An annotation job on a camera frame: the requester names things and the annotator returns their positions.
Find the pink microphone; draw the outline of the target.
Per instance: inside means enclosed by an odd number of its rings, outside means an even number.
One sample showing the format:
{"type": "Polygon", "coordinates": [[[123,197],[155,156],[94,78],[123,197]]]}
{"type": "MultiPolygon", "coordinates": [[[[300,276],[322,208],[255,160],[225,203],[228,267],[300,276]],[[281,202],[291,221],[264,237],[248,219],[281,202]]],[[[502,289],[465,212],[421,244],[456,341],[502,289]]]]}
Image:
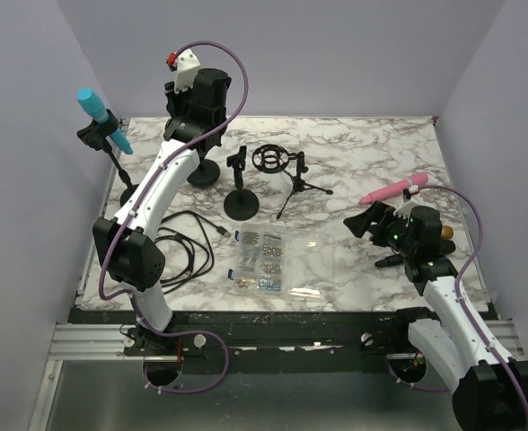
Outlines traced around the pink microphone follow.
{"type": "Polygon", "coordinates": [[[393,183],[392,185],[374,190],[359,200],[360,205],[371,205],[375,201],[393,198],[402,194],[404,189],[409,189],[411,186],[424,186],[427,184],[429,178],[424,172],[418,172],[410,175],[404,180],[393,183]]]}

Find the gold microphone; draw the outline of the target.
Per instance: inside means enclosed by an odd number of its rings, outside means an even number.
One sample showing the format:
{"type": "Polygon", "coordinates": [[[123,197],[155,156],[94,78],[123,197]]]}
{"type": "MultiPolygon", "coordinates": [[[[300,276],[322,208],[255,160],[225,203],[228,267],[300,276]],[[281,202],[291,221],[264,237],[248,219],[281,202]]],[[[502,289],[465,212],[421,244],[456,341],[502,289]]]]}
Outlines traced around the gold microphone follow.
{"type": "Polygon", "coordinates": [[[449,225],[444,225],[441,230],[440,238],[443,241],[450,241],[453,238],[453,228],[449,225]]]}

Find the black microphone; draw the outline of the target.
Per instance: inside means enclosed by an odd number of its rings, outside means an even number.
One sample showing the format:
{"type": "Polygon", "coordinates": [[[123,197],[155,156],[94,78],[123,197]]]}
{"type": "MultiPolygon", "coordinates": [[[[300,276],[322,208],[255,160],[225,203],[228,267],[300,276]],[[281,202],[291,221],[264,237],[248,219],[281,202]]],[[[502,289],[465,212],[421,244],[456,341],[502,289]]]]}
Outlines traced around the black microphone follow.
{"type": "MultiPolygon", "coordinates": [[[[456,245],[452,241],[444,241],[440,244],[439,253],[443,256],[449,255],[456,250],[456,245]]],[[[402,264],[403,258],[399,254],[392,254],[374,263],[376,268],[391,268],[402,264]]]]}

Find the blue microphone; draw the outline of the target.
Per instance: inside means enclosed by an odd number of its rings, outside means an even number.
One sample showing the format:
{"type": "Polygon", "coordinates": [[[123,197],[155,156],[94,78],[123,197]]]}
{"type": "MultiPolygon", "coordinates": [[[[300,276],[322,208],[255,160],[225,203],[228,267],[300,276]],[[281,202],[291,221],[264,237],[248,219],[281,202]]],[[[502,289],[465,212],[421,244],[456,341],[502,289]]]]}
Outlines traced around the blue microphone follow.
{"type": "Polygon", "coordinates": [[[125,154],[132,154],[133,149],[119,128],[118,119],[108,110],[100,96],[91,88],[80,89],[76,95],[83,111],[96,123],[98,131],[106,132],[115,146],[125,154]]]}

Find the black tripod shock-mount stand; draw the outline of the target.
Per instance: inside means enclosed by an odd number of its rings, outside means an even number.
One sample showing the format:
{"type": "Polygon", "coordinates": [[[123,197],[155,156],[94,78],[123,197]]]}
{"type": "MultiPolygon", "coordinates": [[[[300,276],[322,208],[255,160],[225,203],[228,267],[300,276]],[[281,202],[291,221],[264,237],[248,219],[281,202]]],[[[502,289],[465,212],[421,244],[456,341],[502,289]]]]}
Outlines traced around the black tripod shock-mount stand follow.
{"type": "Polygon", "coordinates": [[[305,191],[318,190],[327,195],[332,195],[332,189],[325,189],[314,186],[307,182],[303,175],[309,171],[305,161],[304,151],[289,152],[280,145],[265,144],[259,146],[251,157],[253,167],[262,173],[275,175],[283,173],[291,181],[292,189],[287,196],[283,206],[278,211],[276,219],[279,220],[283,215],[290,199],[305,191]]]}

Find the black round-base mic stand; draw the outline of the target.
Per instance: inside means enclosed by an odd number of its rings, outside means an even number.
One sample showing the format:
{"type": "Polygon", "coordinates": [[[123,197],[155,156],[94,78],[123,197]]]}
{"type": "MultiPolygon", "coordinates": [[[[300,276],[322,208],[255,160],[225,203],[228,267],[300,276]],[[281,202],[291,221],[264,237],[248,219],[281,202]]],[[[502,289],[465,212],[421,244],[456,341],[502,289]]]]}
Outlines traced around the black round-base mic stand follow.
{"type": "Polygon", "coordinates": [[[247,147],[241,145],[237,154],[227,157],[226,165],[233,169],[235,189],[224,199],[224,212],[235,221],[246,221],[253,218],[260,209],[258,197],[244,188],[242,173],[246,168],[247,147]]]}

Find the black shock-mount round-base stand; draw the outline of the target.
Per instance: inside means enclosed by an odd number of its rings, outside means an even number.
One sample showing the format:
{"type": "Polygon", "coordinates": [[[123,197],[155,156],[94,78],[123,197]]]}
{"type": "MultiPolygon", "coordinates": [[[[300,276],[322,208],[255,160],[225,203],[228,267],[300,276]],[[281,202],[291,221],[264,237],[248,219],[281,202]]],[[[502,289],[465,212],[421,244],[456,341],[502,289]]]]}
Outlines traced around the black shock-mount round-base stand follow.
{"type": "Polygon", "coordinates": [[[220,168],[218,164],[212,160],[204,159],[198,168],[190,174],[187,181],[195,188],[205,189],[215,184],[219,177],[220,168]]]}

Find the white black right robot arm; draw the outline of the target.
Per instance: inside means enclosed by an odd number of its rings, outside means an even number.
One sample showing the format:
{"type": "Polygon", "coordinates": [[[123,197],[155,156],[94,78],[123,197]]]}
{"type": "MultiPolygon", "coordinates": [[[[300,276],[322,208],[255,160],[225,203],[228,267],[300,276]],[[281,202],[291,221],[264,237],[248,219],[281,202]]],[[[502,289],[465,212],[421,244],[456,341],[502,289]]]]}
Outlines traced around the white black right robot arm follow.
{"type": "Polygon", "coordinates": [[[390,329],[392,345],[414,347],[444,381],[463,430],[528,430],[528,361],[517,360],[481,318],[448,259],[439,212],[383,202],[345,219],[356,237],[401,256],[407,279],[436,313],[390,329]]]}

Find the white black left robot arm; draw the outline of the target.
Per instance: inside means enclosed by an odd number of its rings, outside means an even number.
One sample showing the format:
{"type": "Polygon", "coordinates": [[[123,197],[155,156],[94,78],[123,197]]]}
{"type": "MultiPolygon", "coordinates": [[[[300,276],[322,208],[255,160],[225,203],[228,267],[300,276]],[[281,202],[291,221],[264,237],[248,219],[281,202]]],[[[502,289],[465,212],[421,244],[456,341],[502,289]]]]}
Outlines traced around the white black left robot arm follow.
{"type": "Polygon", "coordinates": [[[118,284],[110,294],[100,291],[101,299],[127,295],[138,324],[147,329],[145,344],[157,355],[174,348],[176,334],[168,327],[172,310],[160,283],[166,258],[154,240],[180,187],[220,143],[231,81],[220,69],[202,67],[182,92],[174,82],[165,84],[170,117],[154,163],[115,215],[98,218],[92,228],[99,280],[110,277],[118,284]]]}

